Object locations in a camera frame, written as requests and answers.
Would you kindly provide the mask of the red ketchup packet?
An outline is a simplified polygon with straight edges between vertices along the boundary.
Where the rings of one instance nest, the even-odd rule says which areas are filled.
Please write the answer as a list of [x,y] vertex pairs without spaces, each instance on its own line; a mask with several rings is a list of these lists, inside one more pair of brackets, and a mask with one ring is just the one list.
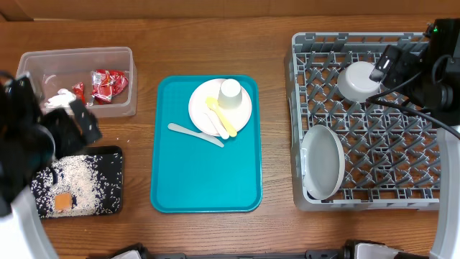
[[85,96],[84,96],[84,84],[83,82],[77,83],[72,87],[73,93],[75,94],[77,99],[80,99],[84,104],[86,104]]

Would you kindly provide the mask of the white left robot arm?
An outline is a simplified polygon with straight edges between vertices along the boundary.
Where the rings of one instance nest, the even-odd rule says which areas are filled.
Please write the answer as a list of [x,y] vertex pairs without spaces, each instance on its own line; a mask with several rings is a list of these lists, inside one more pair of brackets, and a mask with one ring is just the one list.
[[54,160],[100,140],[95,115],[80,100],[71,113],[40,108],[28,73],[1,72],[1,257],[56,258],[29,185]]

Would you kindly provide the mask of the white paper cup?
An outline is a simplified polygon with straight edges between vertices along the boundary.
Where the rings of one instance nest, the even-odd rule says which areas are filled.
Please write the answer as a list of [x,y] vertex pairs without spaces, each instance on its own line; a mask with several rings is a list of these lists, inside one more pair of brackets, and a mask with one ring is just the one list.
[[218,105],[224,109],[236,109],[242,103],[242,86],[235,79],[222,82],[218,93]]

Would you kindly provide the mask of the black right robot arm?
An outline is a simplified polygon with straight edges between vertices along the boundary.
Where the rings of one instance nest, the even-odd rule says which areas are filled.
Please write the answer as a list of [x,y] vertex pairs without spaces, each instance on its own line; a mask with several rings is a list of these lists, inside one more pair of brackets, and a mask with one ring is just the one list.
[[438,226],[430,258],[459,257],[459,19],[436,19],[419,55],[388,45],[369,78],[386,91],[370,104],[421,117],[436,129],[441,160]]

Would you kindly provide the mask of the orange food cube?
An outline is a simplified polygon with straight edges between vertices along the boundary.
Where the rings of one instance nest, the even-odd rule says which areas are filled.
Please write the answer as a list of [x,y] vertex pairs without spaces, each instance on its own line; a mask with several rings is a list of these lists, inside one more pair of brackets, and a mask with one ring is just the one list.
[[71,193],[61,193],[55,196],[54,210],[57,212],[64,212],[73,206],[73,197]]

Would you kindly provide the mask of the grey small bowl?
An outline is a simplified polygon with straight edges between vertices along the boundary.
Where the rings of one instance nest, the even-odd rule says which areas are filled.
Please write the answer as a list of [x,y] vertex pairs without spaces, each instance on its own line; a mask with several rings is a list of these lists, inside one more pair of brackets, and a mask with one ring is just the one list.
[[340,72],[337,87],[347,100],[363,103],[379,92],[380,84],[369,77],[374,70],[371,63],[359,61],[352,63]]

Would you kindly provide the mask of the grey round plate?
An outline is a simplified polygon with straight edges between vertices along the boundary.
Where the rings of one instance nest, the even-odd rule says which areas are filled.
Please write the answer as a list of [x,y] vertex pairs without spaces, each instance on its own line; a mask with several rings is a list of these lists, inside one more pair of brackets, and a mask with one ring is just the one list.
[[323,125],[311,127],[301,143],[303,186],[317,200],[333,196],[344,179],[345,155],[338,135]]

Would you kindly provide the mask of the white round plate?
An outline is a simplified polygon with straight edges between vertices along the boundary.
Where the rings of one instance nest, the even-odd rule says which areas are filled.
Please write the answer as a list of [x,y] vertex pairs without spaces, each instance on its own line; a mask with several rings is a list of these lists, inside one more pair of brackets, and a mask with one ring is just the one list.
[[[209,109],[206,105],[206,98],[210,96],[218,100],[219,89],[224,80],[224,78],[217,78],[202,83],[192,93],[189,100],[188,112],[192,122],[200,131],[205,132],[208,135],[219,136],[210,119],[204,113],[205,110]],[[251,98],[247,90],[243,88],[242,84],[241,87],[242,102],[238,108],[224,109],[219,106],[219,109],[222,111],[228,121],[233,125],[237,132],[246,125],[252,114]]]

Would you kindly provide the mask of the red snack wrapper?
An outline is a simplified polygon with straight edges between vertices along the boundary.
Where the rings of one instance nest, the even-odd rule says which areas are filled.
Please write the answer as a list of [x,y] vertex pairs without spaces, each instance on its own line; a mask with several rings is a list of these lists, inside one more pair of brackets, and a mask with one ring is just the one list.
[[110,104],[128,85],[125,72],[98,69],[91,72],[92,97],[99,104]]

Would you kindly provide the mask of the white napkin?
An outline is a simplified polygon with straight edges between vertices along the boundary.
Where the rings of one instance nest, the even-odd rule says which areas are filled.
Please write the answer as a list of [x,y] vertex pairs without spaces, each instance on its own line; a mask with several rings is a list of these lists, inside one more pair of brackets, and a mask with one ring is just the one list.
[[76,95],[69,90],[62,88],[57,92],[57,95],[49,98],[45,102],[45,108],[68,108],[70,103],[76,100]]

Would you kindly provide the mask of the yellow plastic spoon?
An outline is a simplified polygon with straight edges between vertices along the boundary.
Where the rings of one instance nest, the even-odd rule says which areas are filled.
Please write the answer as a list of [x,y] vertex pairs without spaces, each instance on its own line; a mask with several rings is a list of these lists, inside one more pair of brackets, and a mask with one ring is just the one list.
[[212,111],[216,113],[222,125],[224,126],[226,131],[229,133],[229,136],[236,137],[237,131],[235,130],[233,125],[228,121],[228,119],[224,116],[224,114],[219,109],[218,100],[209,96],[206,98],[206,105],[208,106],[209,109],[211,109]]

